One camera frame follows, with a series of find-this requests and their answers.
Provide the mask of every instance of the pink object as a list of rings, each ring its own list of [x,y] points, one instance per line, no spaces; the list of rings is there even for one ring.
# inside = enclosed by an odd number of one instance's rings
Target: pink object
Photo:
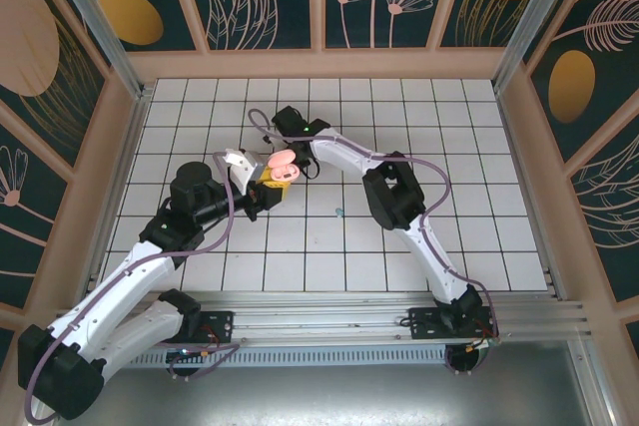
[[[276,182],[293,182],[300,176],[300,169],[293,165],[296,153],[293,150],[275,152],[269,157],[271,180]]]

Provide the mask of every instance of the white grid floor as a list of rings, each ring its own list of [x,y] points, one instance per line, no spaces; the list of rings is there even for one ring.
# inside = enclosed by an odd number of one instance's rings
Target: white grid floor
[[[452,196],[433,213],[440,242],[460,271],[490,290],[546,290],[526,206],[487,80],[161,79],[99,278],[126,256],[186,162],[212,152],[272,148],[246,118],[292,105],[378,152],[401,151],[449,172]],[[417,167],[426,203],[443,193]],[[344,210],[344,217],[335,213]],[[224,230],[207,234],[210,244]],[[361,179],[323,166],[256,222],[239,214],[228,241],[194,256],[157,289],[184,291],[421,291],[428,284],[394,233],[369,216]]]

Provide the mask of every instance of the yellow oval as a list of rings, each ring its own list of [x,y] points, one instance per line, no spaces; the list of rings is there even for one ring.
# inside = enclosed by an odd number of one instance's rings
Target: yellow oval
[[[0,0],[0,85],[34,97],[58,72],[56,18],[45,0]]]
[[[550,112],[559,122],[574,122],[588,106],[594,89],[592,60],[583,52],[569,50],[559,57],[550,74]]]
[[[98,0],[119,39],[135,45],[157,42],[164,34],[162,17],[148,0]]]

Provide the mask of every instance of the enclosure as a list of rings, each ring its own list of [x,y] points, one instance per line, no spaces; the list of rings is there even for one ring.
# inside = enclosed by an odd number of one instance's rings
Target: enclosure
[[[213,153],[280,149],[249,111],[287,106],[446,173],[430,224],[494,302],[493,357],[453,375],[461,340],[412,339],[433,285],[362,177],[321,164],[134,309],[175,288],[229,311],[236,359],[195,386],[141,351],[60,424],[636,424],[637,2],[0,0],[3,424],[27,424],[20,334],[109,281],[180,166],[221,182]],[[427,207],[446,192],[414,175]]]

